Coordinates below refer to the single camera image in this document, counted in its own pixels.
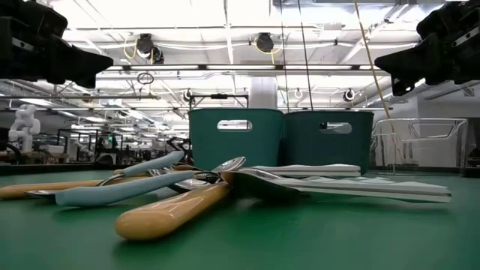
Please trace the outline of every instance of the white pillar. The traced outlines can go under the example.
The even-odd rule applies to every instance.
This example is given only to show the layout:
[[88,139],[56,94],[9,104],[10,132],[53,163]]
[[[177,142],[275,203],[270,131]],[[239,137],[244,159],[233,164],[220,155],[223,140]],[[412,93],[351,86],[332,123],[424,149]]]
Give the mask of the white pillar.
[[250,108],[277,109],[277,80],[275,77],[252,77]]

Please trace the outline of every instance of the utensil handle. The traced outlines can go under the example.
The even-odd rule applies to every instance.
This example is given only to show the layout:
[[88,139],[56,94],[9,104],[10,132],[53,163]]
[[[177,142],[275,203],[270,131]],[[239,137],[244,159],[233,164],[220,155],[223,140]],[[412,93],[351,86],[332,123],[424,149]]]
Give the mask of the utensil handle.
[[139,181],[101,187],[74,187],[57,192],[55,200],[60,206],[105,206],[175,184],[176,182],[192,179],[194,173],[192,171],[176,172]]
[[100,183],[100,180],[71,181],[45,184],[16,184],[6,187],[0,187],[0,199],[22,199],[24,197],[27,197],[27,195],[25,194],[26,191],[57,191],[75,187],[93,187],[98,183]]
[[165,236],[225,197],[226,182],[212,184],[121,214],[115,231],[128,240],[151,240]]
[[155,158],[154,160],[142,162],[125,169],[116,170],[115,172],[116,174],[123,174],[125,176],[134,176],[139,173],[144,173],[148,169],[161,169],[180,161],[183,158],[183,154],[183,151],[173,151],[164,157]]

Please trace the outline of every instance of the teal storage bin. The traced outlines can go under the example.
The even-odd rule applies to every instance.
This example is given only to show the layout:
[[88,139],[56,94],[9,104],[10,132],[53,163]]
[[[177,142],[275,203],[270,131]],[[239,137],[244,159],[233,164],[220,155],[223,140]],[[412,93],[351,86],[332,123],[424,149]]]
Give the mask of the teal storage bin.
[[[278,149],[284,116],[281,111],[276,109],[195,109],[190,111],[188,116],[195,167],[211,170],[224,161],[241,156],[247,158],[244,167],[278,165]],[[245,128],[220,130],[219,122],[224,120],[239,120],[244,123]]]
[[351,164],[366,173],[372,112],[291,112],[283,116],[280,164]]

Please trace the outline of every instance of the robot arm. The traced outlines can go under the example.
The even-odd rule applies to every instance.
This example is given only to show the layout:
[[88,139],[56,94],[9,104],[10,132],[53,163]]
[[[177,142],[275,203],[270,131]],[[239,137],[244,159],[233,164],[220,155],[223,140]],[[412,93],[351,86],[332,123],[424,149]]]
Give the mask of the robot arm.
[[18,140],[19,137],[23,139],[22,150],[24,152],[32,150],[32,135],[40,133],[40,121],[34,118],[34,113],[37,110],[35,105],[22,105],[20,109],[15,112],[15,122],[8,131],[8,139]]

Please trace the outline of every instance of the wooden handle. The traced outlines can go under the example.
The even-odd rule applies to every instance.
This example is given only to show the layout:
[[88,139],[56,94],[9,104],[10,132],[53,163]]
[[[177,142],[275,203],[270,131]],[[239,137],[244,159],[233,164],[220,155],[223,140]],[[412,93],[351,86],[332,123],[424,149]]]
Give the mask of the wooden handle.
[[136,241],[165,236],[214,205],[229,190],[230,186],[221,182],[126,211],[115,221],[115,231]]
[[[129,182],[138,179],[144,179],[145,177],[126,177],[119,178],[109,182],[109,185],[119,184],[123,182]],[[68,188],[76,187],[93,187],[100,183],[101,180],[89,180],[89,181],[68,181],[59,183],[44,183],[44,184],[17,184],[6,187],[0,187],[0,199],[12,200],[22,199],[27,197],[26,191],[62,191]]]

